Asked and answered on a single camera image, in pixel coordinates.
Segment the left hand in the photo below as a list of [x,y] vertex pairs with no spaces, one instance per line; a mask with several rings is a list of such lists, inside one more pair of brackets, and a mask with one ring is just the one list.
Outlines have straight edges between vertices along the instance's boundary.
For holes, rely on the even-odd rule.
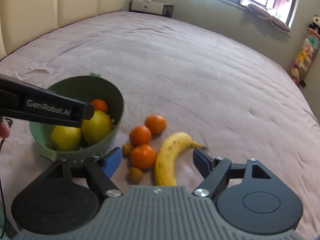
[[8,138],[10,135],[10,127],[8,123],[6,122],[5,118],[1,116],[1,121],[0,121],[0,137],[1,138]]

